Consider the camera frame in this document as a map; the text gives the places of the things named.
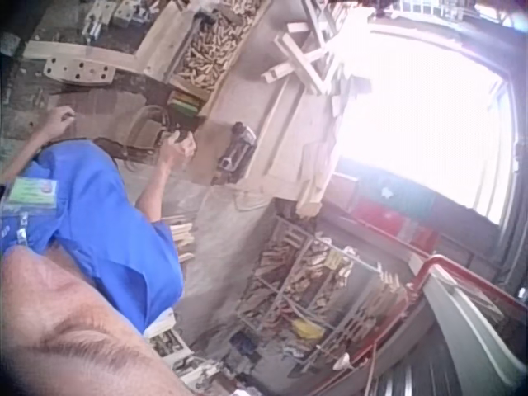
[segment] workshop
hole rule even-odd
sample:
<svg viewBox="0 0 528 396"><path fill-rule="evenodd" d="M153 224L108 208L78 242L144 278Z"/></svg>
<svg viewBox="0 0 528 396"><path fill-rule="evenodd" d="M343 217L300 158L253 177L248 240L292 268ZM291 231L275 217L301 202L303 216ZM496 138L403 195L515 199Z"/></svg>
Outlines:
<svg viewBox="0 0 528 396"><path fill-rule="evenodd" d="M6 394L528 394L524 0L1 7Z"/></svg>

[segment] man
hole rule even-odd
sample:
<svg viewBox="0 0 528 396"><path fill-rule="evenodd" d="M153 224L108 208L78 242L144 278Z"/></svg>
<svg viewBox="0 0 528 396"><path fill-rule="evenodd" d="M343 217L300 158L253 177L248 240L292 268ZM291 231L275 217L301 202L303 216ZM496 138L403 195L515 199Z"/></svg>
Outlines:
<svg viewBox="0 0 528 396"><path fill-rule="evenodd" d="M182 294L161 204L194 140L163 143L134 208L116 165L87 140L53 144L33 159L74 117L69 107L52 110L0 178L8 186L19 174L57 181L51 212L28 208L27 224L2 213L3 362L31 394L188 395L141 333Z"/></svg>

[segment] red railing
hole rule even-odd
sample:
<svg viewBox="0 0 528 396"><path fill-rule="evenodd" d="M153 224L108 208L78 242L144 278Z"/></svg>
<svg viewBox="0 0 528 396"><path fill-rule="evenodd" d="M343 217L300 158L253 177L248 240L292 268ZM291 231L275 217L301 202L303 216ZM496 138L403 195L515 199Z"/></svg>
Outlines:
<svg viewBox="0 0 528 396"><path fill-rule="evenodd" d="M444 270L450 273L453 276L456 276L460 279L463 279L475 286L477 286L484 294L488 297L494 298L495 300L501 301L504 304L508 305L511 309L514 309L517 314L527 315L528 308L511 297L504 290L499 289L495 285L491 284L489 281L485 280L483 277L474 274L467 268L464 268L457 262L453 262L447 257L441 255L434 255L427 258L424 262L420 271L412 280L411 284L408 285L408 297L397 303L388 317L383 321L383 323L378 327L376 332L373 332L369 337L363 341L363 346L358 352L354 354L351 358L351 365L359 363L361 360L365 359L370 352L372 352L374 345L380 347L381 342L386 338L395 325L403 318L404 314L407 312L410 305L417 297L417 294L422 291L423 286L425 285L433 266L441 266ZM353 371L342 372L334 375L332 378L327 379L321 385L319 385L315 390L313 390L309 396L316 396L321 392L330 389L331 387L339 384L346 378L348 378Z"/></svg>

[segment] hand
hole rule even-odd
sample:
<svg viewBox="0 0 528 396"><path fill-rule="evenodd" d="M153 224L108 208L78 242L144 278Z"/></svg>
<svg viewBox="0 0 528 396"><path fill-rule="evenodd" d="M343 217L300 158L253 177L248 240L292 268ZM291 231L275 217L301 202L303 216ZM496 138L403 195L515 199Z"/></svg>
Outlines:
<svg viewBox="0 0 528 396"><path fill-rule="evenodd" d="M49 142L58 138L75 121L75 111L70 106L56 107L48 111L39 134Z"/></svg>
<svg viewBox="0 0 528 396"><path fill-rule="evenodd" d="M159 149L158 162L164 166L172 167L175 163L182 165L186 160L195 155L196 143L192 134L176 143L177 136L169 136Z"/></svg>

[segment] blue work uniform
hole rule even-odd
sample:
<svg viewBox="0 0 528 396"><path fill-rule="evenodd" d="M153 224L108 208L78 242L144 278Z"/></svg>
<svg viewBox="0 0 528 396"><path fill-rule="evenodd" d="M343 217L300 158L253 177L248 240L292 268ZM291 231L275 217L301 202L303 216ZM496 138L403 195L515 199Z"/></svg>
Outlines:
<svg viewBox="0 0 528 396"><path fill-rule="evenodd" d="M27 245L43 254L57 241L102 295L141 333L182 295L170 229L149 223L128 201L111 158L87 140L43 150L21 174L57 184L53 214L29 215ZM17 244L20 219L2 214L2 254Z"/></svg>

